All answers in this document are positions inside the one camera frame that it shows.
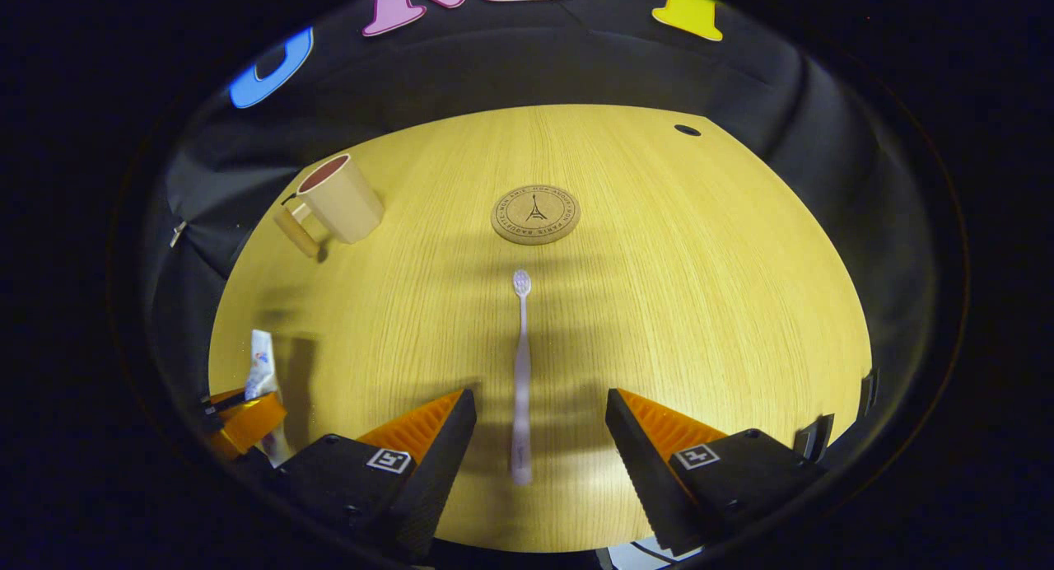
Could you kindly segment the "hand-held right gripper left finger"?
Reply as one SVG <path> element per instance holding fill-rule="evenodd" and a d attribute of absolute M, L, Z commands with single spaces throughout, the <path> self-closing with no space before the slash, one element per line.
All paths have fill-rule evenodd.
<path fill-rule="evenodd" d="M 431 549 L 477 424 L 462 389 L 357 439 L 324 435 L 272 473 L 277 495 L 341 540 L 403 563 Z"/>

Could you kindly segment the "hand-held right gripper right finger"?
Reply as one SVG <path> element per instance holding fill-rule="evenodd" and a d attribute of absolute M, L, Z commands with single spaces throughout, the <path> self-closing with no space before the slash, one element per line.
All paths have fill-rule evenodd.
<path fill-rule="evenodd" d="M 613 387 L 606 427 L 655 538 L 682 555 L 745 532 L 824 476 L 761 430 L 716 430 Z"/>

